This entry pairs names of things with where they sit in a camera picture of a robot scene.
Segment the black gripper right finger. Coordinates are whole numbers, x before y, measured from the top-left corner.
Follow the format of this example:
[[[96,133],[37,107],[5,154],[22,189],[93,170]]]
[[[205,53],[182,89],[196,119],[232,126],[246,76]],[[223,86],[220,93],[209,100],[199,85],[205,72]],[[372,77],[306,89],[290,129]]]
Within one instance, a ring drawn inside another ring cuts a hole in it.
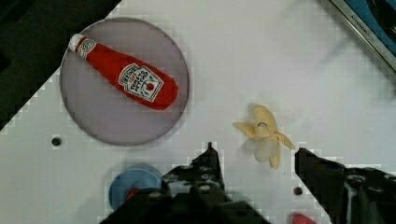
[[[295,153],[295,173],[332,224],[396,224],[396,178],[375,168],[347,168],[306,148]]]

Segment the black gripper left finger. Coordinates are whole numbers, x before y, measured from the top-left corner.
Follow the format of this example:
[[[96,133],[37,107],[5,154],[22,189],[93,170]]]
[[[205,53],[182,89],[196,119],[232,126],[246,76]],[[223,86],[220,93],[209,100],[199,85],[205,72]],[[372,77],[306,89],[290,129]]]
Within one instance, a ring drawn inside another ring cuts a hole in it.
[[[212,147],[162,174],[157,189],[141,189],[99,224],[270,224],[245,201],[225,193],[219,154]]]

